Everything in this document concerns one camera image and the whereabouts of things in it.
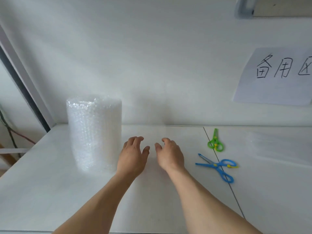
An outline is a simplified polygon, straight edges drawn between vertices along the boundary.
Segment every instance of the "forearm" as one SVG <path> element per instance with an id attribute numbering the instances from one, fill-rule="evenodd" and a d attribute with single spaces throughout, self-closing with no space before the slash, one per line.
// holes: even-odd
<path id="1" fill-rule="evenodd" d="M 53 234 L 107 234 L 118 204 L 134 178 L 115 175 Z"/>
<path id="2" fill-rule="evenodd" d="M 186 169 L 173 170 L 168 174 L 179 193 L 190 234 L 260 233 L 214 197 Z"/>

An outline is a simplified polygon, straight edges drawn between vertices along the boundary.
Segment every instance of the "wire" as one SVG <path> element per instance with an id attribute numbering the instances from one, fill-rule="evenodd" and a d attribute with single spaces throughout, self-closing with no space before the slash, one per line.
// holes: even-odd
<path id="1" fill-rule="evenodd" d="M 12 135 L 12 132 L 15 133 L 15 134 L 17 134 L 18 136 L 20 136 L 20 137 L 26 139 L 27 141 L 29 141 L 29 142 L 31 142 L 31 143 L 33 143 L 33 144 L 36 144 L 36 143 L 35 143 L 34 141 L 32 141 L 31 139 L 29 139 L 29 138 L 27 138 L 26 136 L 24 136 L 24 135 L 22 135 L 22 134 L 16 132 L 15 130 L 13 130 L 13 129 L 9 126 L 9 124 L 6 122 L 6 120 L 4 119 L 4 116 L 3 116 L 2 112 L 1 112 L 1 110 L 0 110 L 0 118 L 1 118 L 1 121 L 2 121 L 2 123 L 4 124 L 4 126 L 7 128 L 7 132 L 8 132 L 9 135 L 10 135 L 10 138 L 11 138 L 11 141 L 12 141 L 12 143 L 13 143 L 14 148 L 17 149 L 18 147 L 17 147 L 17 145 L 16 145 L 16 143 L 15 143 L 15 140 L 14 140 L 14 137 L 13 137 L 13 135 Z"/>

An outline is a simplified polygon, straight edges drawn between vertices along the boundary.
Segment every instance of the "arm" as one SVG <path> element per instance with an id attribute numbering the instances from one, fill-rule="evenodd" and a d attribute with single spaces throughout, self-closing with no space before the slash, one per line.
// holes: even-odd
<path id="1" fill-rule="evenodd" d="M 141 153 L 143 139 L 132 137 L 124 144 L 116 174 L 53 234 L 108 234 L 121 198 L 145 168 L 149 146 Z"/>
<path id="2" fill-rule="evenodd" d="M 155 144 L 157 160 L 179 193 L 190 234 L 261 234 L 188 173 L 180 147 L 174 141 L 168 138 L 162 141 L 165 142 L 164 148 Z"/>

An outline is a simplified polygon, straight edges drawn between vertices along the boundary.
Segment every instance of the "person's left arm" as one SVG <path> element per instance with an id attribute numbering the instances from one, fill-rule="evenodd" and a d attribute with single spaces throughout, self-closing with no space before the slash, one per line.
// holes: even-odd
<path id="1" fill-rule="evenodd" d="M 143 139 L 143 137 L 129 138 L 119 155 L 116 174 L 53 234 L 109 233 L 121 198 L 145 168 L 149 146 L 141 153 L 140 143 Z"/>

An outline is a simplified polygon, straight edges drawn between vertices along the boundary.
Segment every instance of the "paper sign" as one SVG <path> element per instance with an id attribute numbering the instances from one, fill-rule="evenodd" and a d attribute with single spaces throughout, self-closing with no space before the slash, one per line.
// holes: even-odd
<path id="1" fill-rule="evenodd" d="M 241 75 L 233 101 L 309 105 L 312 48 L 257 48 Z"/>

